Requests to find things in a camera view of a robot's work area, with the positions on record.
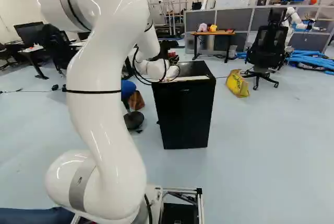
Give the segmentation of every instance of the chair base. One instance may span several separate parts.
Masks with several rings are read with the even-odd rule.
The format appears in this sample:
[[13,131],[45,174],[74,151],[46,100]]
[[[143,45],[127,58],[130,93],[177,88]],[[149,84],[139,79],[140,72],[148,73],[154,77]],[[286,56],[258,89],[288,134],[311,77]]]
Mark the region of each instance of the chair base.
[[266,81],[269,81],[271,83],[274,83],[273,87],[278,88],[279,82],[270,79],[270,73],[257,73],[257,72],[247,71],[246,74],[248,75],[244,75],[243,76],[244,78],[256,77],[256,85],[253,87],[253,90],[257,90],[257,88],[259,87],[260,78],[265,79]]
[[138,111],[129,112],[124,115],[124,121],[127,129],[136,130],[142,125],[144,115]]
[[0,66],[0,70],[3,70],[3,69],[5,69],[8,66],[16,66],[17,64],[18,64],[17,62],[8,62],[7,61],[7,63],[5,65]]

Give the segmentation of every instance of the pink object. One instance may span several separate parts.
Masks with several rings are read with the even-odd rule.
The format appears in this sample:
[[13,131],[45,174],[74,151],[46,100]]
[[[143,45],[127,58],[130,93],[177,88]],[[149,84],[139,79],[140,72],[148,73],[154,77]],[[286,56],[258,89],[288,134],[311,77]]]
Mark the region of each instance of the pink object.
[[208,31],[208,25],[205,24],[205,23],[200,24],[197,31],[198,32],[207,32]]

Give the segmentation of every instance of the desk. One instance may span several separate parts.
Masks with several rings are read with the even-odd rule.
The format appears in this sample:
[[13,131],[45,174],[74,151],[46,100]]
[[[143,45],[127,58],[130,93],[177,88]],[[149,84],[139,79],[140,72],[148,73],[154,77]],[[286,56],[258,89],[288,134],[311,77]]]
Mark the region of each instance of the desk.
[[48,77],[46,77],[40,70],[38,63],[35,61],[33,56],[33,54],[39,50],[44,50],[44,47],[42,47],[41,45],[35,45],[33,48],[23,49],[19,51],[19,53],[21,53],[24,57],[26,57],[29,60],[30,64],[35,68],[36,72],[38,73],[37,75],[35,75],[36,78],[48,79]]
[[25,58],[24,56],[22,56],[22,54],[19,53],[19,51],[25,48],[23,41],[16,40],[8,42],[5,43],[5,47],[10,52],[11,56],[16,60],[16,62],[18,63],[27,62],[27,58]]
[[86,44],[86,40],[83,40],[81,42],[76,42],[76,43],[70,44],[70,46],[74,46],[76,48],[80,48],[80,47],[84,46],[85,44]]
[[197,53],[197,38],[198,36],[206,36],[206,35],[215,35],[215,36],[227,36],[228,37],[228,48],[226,50],[226,58],[225,63],[228,62],[229,59],[229,51],[230,51],[230,45],[231,45],[231,36],[235,35],[234,30],[222,30],[222,31],[216,31],[216,32],[193,32],[191,35],[195,36],[195,47],[194,47],[194,57],[193,61],[197,59],[197,57],[200,55],[200,53]]

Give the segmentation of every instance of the computer monitor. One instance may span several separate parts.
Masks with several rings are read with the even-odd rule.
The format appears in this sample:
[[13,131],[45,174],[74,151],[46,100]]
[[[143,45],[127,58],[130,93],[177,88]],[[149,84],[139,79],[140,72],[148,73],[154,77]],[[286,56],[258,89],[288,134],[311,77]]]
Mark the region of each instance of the computer monitor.
[[43,22],[33,22],[14,25],[17,34],[21,37],[26,47],[33,46],[38,40],[39,32],[43,29]]

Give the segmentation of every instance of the table leg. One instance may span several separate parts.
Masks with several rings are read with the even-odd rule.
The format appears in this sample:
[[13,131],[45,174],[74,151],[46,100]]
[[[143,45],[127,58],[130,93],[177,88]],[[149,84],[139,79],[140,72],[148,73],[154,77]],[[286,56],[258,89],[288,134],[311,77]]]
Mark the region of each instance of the table leg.
[[194,42],[194,57],[193,57],[193,61],[195,59],[197,59],[197,57],[199,56],[199,54],[197,53],[197,38],[198,38],[198,35],[195,35],[195,42]]
[[36,72],[38,73],[38,75],[35,75],[36,78],[39,79],[49,79],[48,77],[46,77],[42,71],[40,70],[38,64],[35,62],[35,60],[30,56],[30,53],[28,53],[26,55],[26,57],[28,58],[29,62],[31,65],[33,65],[33,67],[35,68]]
[[226,50],[226,58],[224,63],[227,63],[229,60],[230,46],[231,46],[231,36],[228,36],[228,48]]

